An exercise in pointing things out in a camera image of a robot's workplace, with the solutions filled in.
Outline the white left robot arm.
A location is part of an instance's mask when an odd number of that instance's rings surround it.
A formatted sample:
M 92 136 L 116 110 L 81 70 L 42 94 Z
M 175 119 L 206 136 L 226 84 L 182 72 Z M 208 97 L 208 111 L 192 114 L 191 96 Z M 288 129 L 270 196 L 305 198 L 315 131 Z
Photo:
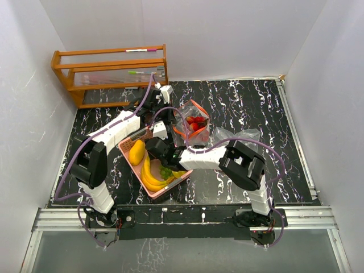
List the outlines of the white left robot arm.
M 86 136 L 75 138 L 71 149 L 72 158 L 66 169 L 82 188 L 88 205 L 98 212 L 97 219 L 103 226 L 111 227 L 117 221 L 113 210 L 114 200 L 106 186 L 108 173 L 107 156 L 128 135 L 150 123 L 151 117 L 169 106 L 170 85 L 157 84 L 146 88 L 137 105 L 129 104 L 109 123 Z

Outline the pink perforated plastic basket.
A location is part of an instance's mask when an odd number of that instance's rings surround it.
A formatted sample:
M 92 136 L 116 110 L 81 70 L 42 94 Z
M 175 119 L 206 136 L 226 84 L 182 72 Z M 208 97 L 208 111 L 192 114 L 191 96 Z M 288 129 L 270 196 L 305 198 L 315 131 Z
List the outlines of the pink perforated plastic basket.
M 146 141 L 147 139 L 151 138 L 153 136 L 152 131 L 149 130 L 148 128 L 142 129 L 141 131 L 135 133 L 134 135 L 128 136 L 126 139 L 122 140 L 119 144 L 118 147 L 120 149 L 120 151 L 122 152 L 123 156 L 125 157 L 127 163 L 129 164 L 129 166 L 131 167 L 133 173 L 136 175 L 136 177 L 138 178 L 140 184 L 142 185 L 142 187 L 144 188 L 144 190 L 147 192 L 147 194 L 153 199 L 157 199 L 160 196 L 166 194 L 168 191 L 170 191 L 172 188 L 176 187 L 177 185 L 179 185 L 181 182 L 183 182 L 185 179 L 189 178 L 192 171 L 187 171 L 187 176 L 184 178 L 179 178 L 179 179 L 175 179 L 172 183 L 170 183 L 168 186 L 166 186 L 165 188 L 163 188 L 162 190 L 158 191 L 158 192 L 152 192 L 149 191 L 143 184 L 142 182 L 142 178 L 141 178 L 141 170 L 143 167 L 143 163 L 144 160 L 146 158 L 146 156 L 148 155 L 147 150 L 145 150 L 145 154 L 144 154 L 144 158 L 141 161 L 141 163 L 137 166 L 132 166 L 129 162 L 129 151 L 132 148 L 132 146 L 134 145 L 134 143 L 140 139 L 142 141 Z M 151 161 L 151 173 L 152 175 L 157 178 L 158 180 L 162 180 L 161 176 L 160 176 L 160 166 L 161 166 L 161 162 L 157 159 L 152 159 L 152 157 L 150 157 L 150 161 Z

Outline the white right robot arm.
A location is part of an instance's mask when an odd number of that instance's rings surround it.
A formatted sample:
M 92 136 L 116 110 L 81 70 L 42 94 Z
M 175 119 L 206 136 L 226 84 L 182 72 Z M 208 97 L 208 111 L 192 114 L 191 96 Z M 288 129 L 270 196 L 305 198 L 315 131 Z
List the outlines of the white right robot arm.
M 274 226 L 273 198 L 264 173 L 265 159 L 237 138 L 222 140 L 210 148 L 175 147 L 160 137 L 146 141 L 151 159 L 171 171 L 213 169 L 223 172 L 236 186 L 245 190 L 251 211 L 240 219 L 242 226 Z

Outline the green grape bunch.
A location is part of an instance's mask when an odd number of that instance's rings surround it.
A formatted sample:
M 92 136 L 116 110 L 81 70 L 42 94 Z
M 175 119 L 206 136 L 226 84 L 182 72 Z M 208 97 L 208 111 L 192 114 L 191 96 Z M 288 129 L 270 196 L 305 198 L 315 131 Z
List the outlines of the green grape bunch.
M 170 177 L 174 177 L 174 175 L 172 174 L 172 171 L 169 169 L 169 168 L 166 168 L 166 167 L 163 167 L 163 166 L 160 166 L 160 176 L 163 180 L 167 180 L 169 179 Z

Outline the yellow mango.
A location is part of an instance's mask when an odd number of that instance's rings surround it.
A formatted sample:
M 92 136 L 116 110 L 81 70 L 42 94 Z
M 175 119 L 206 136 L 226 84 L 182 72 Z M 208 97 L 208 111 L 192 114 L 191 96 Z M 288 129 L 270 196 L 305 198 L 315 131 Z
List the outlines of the yellow mango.
M 129 151 L 129 162 L 132 166 L 137 166 L 141 163 L 145 154 L 145 143 L 138 139 Z

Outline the grey binder clip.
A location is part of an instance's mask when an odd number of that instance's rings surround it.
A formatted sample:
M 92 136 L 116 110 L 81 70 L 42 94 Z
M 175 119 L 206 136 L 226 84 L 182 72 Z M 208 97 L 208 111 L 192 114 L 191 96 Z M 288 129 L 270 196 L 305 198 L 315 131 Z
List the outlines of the grey binder clip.
M 165 72 L 165 67 L 164 66 L 156 67 L 156 76 L 161 77 L 161 78 L 165 78 L 166 72 Z

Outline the pink cap marker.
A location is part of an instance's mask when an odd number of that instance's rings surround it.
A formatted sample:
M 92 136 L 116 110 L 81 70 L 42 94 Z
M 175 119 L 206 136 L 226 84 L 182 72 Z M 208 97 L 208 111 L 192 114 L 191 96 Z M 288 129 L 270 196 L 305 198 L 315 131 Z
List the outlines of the pink cap marker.
M 133 53 L 133 52 L 156 52 L 156 48 L 139 48 L 139 49 L 127 49 L 125 50 L 126 53 Z

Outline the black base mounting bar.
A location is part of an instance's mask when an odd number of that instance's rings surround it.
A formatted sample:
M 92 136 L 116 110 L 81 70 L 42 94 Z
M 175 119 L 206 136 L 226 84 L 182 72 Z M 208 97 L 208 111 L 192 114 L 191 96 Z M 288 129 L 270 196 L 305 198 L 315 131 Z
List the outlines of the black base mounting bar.
M 259 243 L 272 243 L 274 232 L 288 226 L 284 209 L 262 216 L 250 205 L 123 205 L 117 220 L 120 240 L 255 237 Z

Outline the yellow lemon slice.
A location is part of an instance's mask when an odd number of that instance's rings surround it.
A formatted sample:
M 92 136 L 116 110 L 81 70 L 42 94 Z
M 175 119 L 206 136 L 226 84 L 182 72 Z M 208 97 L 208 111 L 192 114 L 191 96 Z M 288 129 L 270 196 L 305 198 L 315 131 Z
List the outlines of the yellow lemon slice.
M 184 178 L 187 176 L 187 171 L 172 171 L 172 174 L 174 176 L 174 178 L 179 179 L 179 178 Z

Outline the red strawberry bunch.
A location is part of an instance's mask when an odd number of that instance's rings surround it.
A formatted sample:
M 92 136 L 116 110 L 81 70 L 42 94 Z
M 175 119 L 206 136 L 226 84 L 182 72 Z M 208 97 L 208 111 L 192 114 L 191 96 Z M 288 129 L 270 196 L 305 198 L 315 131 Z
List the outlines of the red strawberry bunch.
M 188 139 L 191 142 L 206 142 L 209 136 L 207 117 L 203 116 L 187 116 L 186 122 L 188 124 L 189 135 Z

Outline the yellow banana bunch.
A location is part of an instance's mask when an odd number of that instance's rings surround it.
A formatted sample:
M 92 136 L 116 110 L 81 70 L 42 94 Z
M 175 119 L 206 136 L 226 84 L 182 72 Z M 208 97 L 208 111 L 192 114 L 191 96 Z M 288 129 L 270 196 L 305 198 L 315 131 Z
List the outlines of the yellow banana bunch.
M 152 192 L 158 192 L 172 183 L 175 178 L 169 177 L 167 180 L 158 180 L 151 173 L 151 161 L 149 156 L 147 155 L 143 167 L 141 170 L 141 178 L 144 186 Z

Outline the green cap marker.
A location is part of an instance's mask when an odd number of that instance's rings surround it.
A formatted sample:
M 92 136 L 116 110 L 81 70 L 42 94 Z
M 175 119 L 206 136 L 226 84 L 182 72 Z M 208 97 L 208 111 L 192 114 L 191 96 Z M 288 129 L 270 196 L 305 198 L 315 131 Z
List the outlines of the green cap marker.
M 128 71 L 128 74 L 131 75 L 153 75 L 156 72 L 148 72 L 148 71 Z

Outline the clear orange-zip bag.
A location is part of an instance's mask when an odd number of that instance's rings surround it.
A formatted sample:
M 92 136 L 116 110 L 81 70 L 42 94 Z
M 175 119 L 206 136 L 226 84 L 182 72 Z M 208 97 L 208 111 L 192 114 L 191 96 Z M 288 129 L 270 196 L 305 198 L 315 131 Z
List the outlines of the clear orange-zip bag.
M 173 111 L 176 122 L 174 132 L 183 140 L 188 139 L 190 146 L 206 146 L 210 136 L 210 116 L 194 100 L 189 100 Z

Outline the wooden shelf rack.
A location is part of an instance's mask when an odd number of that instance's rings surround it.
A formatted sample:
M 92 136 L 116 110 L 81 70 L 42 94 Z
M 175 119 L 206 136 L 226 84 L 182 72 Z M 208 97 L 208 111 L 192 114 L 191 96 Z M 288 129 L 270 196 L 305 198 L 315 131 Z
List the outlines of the wooden shelf rack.
M 126 53 L 127 49 L 156 48 L 156 52 Z M 164 66 L 165 78 L 153 75 L 131 75 L 128 71 L 156 72 Z M 86 93 L 96 90 L 120 90 L 127 87 L 147 87 L 150 81 L 167 85 L 167 46 L 153 45 L 83 51 L 55 51 L 51 68 L 62 86 L 67 90 L 78 109 L 126 106 L 121 102 L 85 102 Z

